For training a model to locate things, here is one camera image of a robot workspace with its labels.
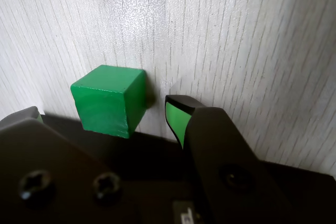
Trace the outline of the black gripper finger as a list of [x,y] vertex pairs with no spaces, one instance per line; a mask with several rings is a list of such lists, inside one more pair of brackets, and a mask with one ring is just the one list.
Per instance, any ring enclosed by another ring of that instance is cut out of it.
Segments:
[[1,120],[1,223],[136,223],[120,178],[41,120]]
[[290,202],[223,109],[187,95],[167,95],[165,107],[205,223],[291,222]]

